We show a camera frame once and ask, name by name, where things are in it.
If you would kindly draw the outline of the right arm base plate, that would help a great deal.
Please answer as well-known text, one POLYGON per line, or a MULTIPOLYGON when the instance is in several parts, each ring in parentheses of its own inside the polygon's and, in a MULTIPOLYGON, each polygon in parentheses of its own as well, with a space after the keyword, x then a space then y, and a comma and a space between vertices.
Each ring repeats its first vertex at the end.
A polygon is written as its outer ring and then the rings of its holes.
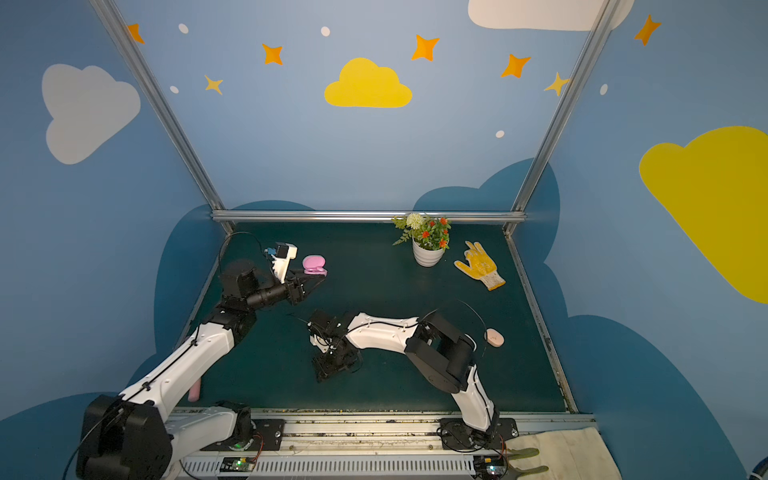
POLYGON ((480 450, 502 450, 502 443, 520 435, 518 425, 512 418, 500 419, 489 433, 475 430, 458 418, 440 420, 437 435, 445 450, 459 453, 473 453, 480 450))

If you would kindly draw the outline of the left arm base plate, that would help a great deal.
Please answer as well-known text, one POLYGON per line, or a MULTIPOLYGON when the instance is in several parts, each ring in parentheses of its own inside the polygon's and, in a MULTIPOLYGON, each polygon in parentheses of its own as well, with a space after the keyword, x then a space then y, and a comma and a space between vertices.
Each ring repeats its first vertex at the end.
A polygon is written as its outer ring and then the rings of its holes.
POLYGON ((251 419, 249 425, 244 420, 238 420, 230 437, 203 447, 202 451, 278 451, 285 424, 284 419, 256 418, 251 419))

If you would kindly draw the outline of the pink earbud charging case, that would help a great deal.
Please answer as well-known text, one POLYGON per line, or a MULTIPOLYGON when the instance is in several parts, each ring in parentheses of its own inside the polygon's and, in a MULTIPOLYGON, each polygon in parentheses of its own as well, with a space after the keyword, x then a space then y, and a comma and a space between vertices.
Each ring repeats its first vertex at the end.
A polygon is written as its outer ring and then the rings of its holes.
POLYGON ((484 332, 484 339, 488 345, 494 348, 499 348, 505 343, 504 336, 494 328, 488 328, 484 332))

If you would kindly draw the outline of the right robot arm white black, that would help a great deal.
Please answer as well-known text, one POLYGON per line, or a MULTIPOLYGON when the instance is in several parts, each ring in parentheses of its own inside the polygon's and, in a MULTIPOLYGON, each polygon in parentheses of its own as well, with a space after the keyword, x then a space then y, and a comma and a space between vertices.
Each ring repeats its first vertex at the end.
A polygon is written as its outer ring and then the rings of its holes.
POLYGON ((432 386, 452 396, 471 432, 494 432, 499 413, 479 377, 477 344, 438 312, 394 319, 363 312, 337 318, 316 311, 307 329, 319 350, 312 359, 319 382, 351 369, 366 349, 402 354, 432 386))

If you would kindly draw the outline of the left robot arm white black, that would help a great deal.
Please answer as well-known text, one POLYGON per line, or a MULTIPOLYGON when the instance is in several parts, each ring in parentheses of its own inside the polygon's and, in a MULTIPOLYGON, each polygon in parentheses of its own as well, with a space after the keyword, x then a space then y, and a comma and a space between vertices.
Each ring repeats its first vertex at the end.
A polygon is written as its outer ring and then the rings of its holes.
POLYGON ((232 351, 255 324, 258 310, 281 301, 297 304, 321 284, 324 269, 288 270, 274 262, 266 282, 248 260, 221 273, 222 297, 209 317, 155 369, 116 396, 101 395, 86 408, 82 439, 68 463, 80 479, 161 479, 182 458, 216 442, 252 435, 250 410, 210 407, 182 422, 169 419, 193 385, 232 351))

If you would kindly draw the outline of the purple earbud charging case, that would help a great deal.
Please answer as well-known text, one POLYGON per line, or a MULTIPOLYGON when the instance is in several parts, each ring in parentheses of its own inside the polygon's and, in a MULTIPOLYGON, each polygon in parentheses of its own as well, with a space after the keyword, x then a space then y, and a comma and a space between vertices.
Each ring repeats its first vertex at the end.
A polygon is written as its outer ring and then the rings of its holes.
POLYGON ((326 276, 326 259, 322 255, 308 255, 302 260, 303 272, 306 275, 326 276))

